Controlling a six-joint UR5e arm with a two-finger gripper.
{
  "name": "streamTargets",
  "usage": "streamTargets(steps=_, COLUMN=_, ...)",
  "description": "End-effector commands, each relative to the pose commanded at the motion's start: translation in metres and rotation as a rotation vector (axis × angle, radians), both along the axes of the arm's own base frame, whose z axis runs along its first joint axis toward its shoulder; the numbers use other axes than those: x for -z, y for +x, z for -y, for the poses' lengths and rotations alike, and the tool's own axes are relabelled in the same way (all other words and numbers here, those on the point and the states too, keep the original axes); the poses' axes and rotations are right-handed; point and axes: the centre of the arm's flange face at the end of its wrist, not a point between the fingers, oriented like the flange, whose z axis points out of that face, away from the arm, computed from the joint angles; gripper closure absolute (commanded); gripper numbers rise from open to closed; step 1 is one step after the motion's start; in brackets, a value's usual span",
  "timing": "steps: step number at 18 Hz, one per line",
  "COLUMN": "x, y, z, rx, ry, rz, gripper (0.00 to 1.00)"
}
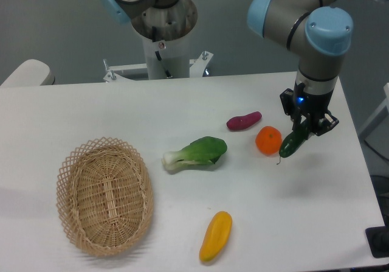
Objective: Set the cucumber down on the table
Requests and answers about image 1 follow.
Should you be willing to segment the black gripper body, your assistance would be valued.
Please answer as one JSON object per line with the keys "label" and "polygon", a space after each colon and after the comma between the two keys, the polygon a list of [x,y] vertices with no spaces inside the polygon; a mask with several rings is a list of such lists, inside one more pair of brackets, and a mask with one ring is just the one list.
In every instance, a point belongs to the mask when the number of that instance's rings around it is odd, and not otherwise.
{"label": "black gripper body", "polygon": [[290,118],[296,114],[301,114],[301,122],[307,118],[318,119],[318,133],[321,136],[331,131],[338,125],[339,120],[331,114],[328,109],[333,91],[326,94],[308,93],[308,85],[304,82],[295,83],[294,88],[285,89],[280,94],[281,104],[285,115]]}

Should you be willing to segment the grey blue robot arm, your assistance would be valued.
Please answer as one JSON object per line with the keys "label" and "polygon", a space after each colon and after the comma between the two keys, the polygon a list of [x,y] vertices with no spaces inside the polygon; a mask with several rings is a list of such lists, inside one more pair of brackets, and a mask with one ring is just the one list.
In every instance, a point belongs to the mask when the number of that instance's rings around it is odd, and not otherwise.
{"label": "grey blue robot arm", "polygon": [[[309,134],[331,131],[338,119],[328,109],[345,54],[353,20],[332,7],[336,0],[253,0],[247,25],[299,56],[295,85],[281,103],[294,127],[306,123]],[[204,65],[190,64],[188,36],[198,14],[191,0],[101,0],[120,24],[130,23],[143,41],[150,79],[201,76]]]}

